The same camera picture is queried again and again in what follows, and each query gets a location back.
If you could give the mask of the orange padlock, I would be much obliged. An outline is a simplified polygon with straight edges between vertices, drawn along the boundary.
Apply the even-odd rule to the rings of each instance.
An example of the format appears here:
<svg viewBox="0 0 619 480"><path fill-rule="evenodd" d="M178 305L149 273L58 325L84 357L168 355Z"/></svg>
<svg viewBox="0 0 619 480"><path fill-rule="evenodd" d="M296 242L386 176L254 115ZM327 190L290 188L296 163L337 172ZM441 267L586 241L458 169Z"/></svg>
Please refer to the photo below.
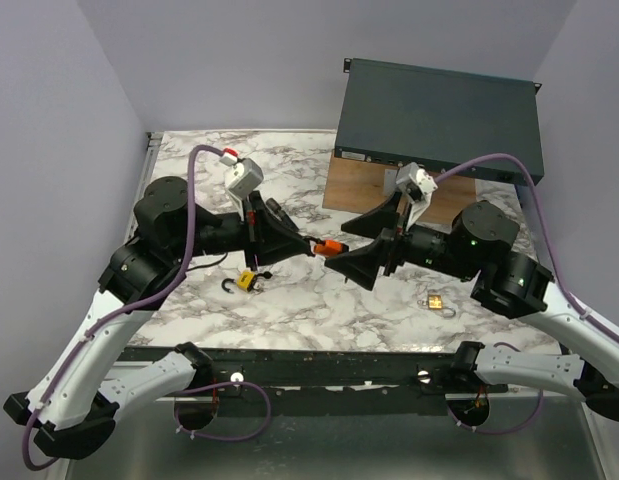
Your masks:
<svg viewBox="0 0 619 480"><path fill-rule="evenodd" d="M313 253L324 258L332 258L340 254L347 253L349 247L335 240L319 240L313 246Z"/></svg>

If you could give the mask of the yellow padlock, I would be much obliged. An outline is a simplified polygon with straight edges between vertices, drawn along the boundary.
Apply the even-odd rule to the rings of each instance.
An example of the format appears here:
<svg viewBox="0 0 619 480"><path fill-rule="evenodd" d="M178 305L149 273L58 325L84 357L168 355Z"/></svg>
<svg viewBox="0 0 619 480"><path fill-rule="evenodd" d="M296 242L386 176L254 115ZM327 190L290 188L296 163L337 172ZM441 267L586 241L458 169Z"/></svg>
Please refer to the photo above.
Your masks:
<svg viewBox="0 0 619 480"><path fill-rule="evenodd" d="M258 274L251 270L245 270L236 278L225 278L221 282L221 288L226 293L233 294L233 287L240 289L244 292L251 292L255 289L257 283Z"/></svg>

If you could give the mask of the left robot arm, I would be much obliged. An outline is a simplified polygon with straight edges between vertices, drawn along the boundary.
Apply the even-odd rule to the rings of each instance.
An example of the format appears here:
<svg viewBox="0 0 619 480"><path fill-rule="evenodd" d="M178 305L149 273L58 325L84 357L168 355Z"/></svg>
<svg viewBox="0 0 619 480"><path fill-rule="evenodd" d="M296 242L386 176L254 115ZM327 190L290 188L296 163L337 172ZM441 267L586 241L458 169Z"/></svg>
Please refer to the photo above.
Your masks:
<svg viewBox="0 0 619 480"><path fill-rule="evenodd" d="M134 216L134 235L113 253L63 353L35 387L5 401L4 411L24 428L22 456L32 470L39 467L32 445L51 462L84 459L125 415L169 394L216 388L211 358L191 342L129 376L106 377L185 280L193 258L241 251L255 269L312 253L309 241L278 220L258 191L247 196L242 213L212 214L197 205L193 181L162 177L147 187Z"/></svg>

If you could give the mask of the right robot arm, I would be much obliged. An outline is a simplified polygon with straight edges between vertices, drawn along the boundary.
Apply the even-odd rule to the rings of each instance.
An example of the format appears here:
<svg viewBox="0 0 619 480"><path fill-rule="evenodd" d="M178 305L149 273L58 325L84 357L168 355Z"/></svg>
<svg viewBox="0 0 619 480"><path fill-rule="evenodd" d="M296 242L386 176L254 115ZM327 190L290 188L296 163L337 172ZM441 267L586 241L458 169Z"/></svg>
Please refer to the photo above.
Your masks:
<svg viewBox="0 0 619 480"><path fill-rule="evenodd" d="M518 320L565 347L555 355L508 352L465 341L449 367L458 390L515 384L560 393L619 422L619 328L563 292L553 273L513 244L520 227L488 201L463 209L444 233L421 225L383 228L370 244L326 259L326 267L366 290L410 263L473 282L484 309Z"/></svg>

